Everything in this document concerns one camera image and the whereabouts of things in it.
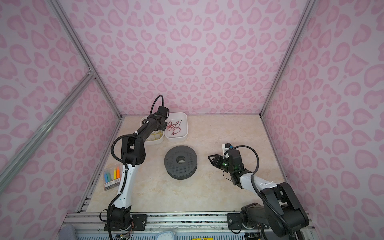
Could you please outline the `dark grey cable spool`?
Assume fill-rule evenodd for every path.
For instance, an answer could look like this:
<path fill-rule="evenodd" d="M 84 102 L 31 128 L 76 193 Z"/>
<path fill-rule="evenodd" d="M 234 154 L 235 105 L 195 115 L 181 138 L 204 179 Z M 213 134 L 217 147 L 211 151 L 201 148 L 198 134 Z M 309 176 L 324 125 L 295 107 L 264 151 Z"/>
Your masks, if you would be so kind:
<path fill-rule="evenodd" d="M 164 165 L 171 178 L 186 180 L 196 172 L 198 157 L 192 148 L 176 146 L 166 153 Z"/>

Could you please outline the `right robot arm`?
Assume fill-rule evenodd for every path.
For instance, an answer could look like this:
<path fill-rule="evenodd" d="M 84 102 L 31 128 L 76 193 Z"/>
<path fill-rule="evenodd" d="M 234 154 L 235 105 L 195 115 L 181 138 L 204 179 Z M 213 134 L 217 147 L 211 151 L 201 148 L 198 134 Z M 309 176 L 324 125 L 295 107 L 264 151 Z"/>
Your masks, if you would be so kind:
<path fill-rule="evenodd" d="M 252 203 L 243 206 L 237 214 L 228 214 L 229 230 L 239 234 L 245 229 L 258 229 L 265 238 L 265 230 L 271 229 L 279 238 L 302 239 L 301 229 L 307 227 L 310 221 L 292 187 L 286 182 L 276 184 L 257 177 L 260 158 L 251 147 L 248 149 L 256 157 L 256 168 L 254 171 L 246 169 L 240 148 L 241 146 L 224 144 L 222 155 L 208 157 L 212 166 L 230 174 L 229 181 L 234 186 L 250 191 L 262 201 L 261 204 Z"/>

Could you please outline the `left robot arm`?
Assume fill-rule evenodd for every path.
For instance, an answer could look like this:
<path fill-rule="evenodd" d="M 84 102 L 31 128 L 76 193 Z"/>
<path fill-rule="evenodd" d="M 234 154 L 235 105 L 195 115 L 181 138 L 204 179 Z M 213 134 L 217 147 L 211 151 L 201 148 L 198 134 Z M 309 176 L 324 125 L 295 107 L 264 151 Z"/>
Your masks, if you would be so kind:
<path fill-rule="evenodd" d="M 150 114 L 132 134 L 119 136 L 111 146 L 111 156 L 122 164 L 121 180 L 117 196 L 107 207 L 106 231 L 132 231 L 131 217 L 133 185 L 139 166 L 145 161 L 145 141 L 156 131 L 164 131 L 168 125 L 169 109 L 164 105 L 164 96 L 155 98 Z"/>

